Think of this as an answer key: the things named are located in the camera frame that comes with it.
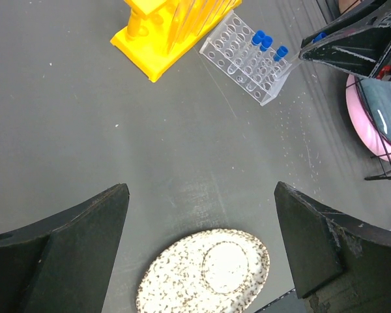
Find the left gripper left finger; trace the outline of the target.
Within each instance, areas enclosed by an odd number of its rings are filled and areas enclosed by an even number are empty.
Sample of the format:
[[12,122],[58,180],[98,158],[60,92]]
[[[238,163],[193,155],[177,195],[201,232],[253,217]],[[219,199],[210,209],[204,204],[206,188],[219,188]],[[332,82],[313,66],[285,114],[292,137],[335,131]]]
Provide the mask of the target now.
[[101,312],[129,200],[116,184],[0,234],[0,312]]

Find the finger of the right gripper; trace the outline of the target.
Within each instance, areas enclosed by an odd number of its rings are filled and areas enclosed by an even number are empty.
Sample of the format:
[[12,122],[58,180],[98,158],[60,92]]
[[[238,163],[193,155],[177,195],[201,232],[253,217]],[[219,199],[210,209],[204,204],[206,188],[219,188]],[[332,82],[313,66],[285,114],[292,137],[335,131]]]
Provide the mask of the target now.
[[302,40],[301,49],[319,33],[327,37],[302,55],[361,78],[391,78],[391,0],[361,1],[324,28]]

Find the short tube blue cap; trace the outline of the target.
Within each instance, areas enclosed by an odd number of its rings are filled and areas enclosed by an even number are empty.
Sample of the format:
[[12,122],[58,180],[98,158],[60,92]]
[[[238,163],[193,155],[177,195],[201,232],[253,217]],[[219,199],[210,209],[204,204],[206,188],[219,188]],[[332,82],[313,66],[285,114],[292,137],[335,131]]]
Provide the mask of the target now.
[[280,46],[272,57],[271,64],[268,68],[267,74],[275,78],[275,75],[279,74],[285,65],[284,57],[288,54],[289,50],[286,46]]
[[252,49],[248,62],[249,72],[253,72],[260,65],[260,62],[267,56],[267,50],[272,46],[272,37],[265,35],[260,44]]
[[233,64],[230,65],[227,70],[229,74],[234,74],[238,68],[242,69],[244,65],[248,64],[248,61],[250,60],[250,56],[252,53],[252,49],[261,43],[265,35],[266,35],[265,32],[262,30],[256,31],[252,39],[249,42],[247,42],[245,46],[241,48],[240,51],[236,54]]
[[302,59],[302,55],[306,52],[309,52],[312,48],[315,47],[316,43],[320,40],[327,37],[327,34],[325,32],[319,33],[315,38],[311,40],[310,43],[308,43],[305,47],[303,47],[289,62],[286,64],[283,68],[281,73],[289,73],[290,71],[294,70],[297,66],[302,64],[304,60]]

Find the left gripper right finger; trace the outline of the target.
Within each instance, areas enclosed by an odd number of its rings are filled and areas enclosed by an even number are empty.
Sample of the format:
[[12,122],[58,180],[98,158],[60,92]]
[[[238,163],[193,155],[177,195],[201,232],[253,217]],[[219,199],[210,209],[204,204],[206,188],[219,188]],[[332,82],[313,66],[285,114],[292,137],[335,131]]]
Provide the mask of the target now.
[[391,312],[391,231],[278,182],[278,222],[307,312]]

